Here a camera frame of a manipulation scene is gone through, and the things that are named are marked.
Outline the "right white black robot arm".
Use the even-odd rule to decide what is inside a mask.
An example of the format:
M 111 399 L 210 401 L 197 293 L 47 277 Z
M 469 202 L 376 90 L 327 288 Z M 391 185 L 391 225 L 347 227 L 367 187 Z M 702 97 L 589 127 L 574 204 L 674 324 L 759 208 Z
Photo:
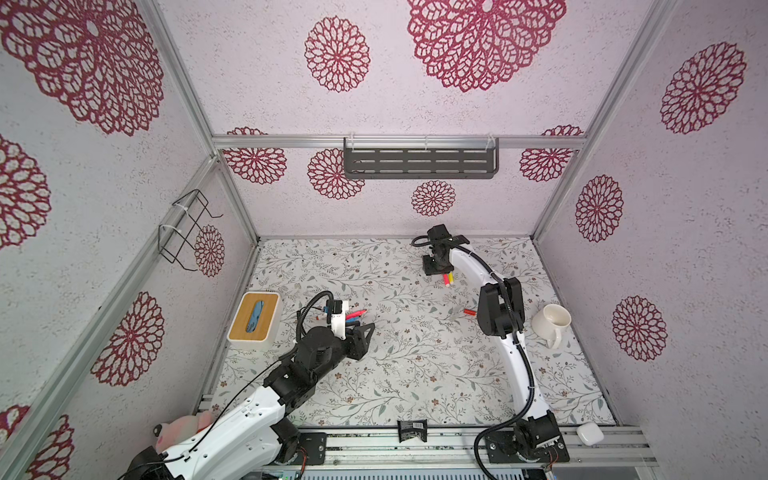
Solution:
M 525 305 L 522 286 L 514 277 L 504 278 L 472 251 L 463 236 L 411 241 L 430 252 L 422 257 L 428 276 L 446 276 L 455 270 L 478 285 L 475 319 L 481 332 L 494 339 L 512 388 L 513 416 L 482 430 L 473 441 L 473 453 L 483 464 L 480 447 L 527 463 L 568 462 L 570 455 L 557 419 L 543 398 L 525 342 Z

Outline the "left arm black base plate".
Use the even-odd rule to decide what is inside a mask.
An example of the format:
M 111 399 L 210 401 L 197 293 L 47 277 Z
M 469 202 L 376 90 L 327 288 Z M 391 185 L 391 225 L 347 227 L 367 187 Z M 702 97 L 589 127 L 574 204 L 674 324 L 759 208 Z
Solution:
M 267 466 L 319 466 L 325 463 L 328 434 L 300 432 L 287 444 L 278 444 L 275 458 Z

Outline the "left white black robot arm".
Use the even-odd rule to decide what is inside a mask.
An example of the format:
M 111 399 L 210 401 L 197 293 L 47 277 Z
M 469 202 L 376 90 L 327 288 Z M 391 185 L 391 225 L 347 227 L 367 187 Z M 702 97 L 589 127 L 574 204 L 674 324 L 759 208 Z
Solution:
M 374 331 L 373 323 L 354 323 L 341 339 L 327 326 L 310 329 L 240 404 L 163 452 L 146 448 L 122 477 L 240 479 L 274 461 L 290 461 L 299 450 L 299 430 L 289 415 L 343 360 L 362 359 Z

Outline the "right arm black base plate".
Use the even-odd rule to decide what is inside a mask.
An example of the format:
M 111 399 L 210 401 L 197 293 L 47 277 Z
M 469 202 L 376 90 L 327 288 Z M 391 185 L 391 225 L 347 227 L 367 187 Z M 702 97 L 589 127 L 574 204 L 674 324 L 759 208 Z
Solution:
M 571 460 L 563 437 L 557 437 L 547 445 L 535 447 L 517 438 L 511 430 L 491 432 L 483 439 L 491 464 L 522 463 L 552 464 Z

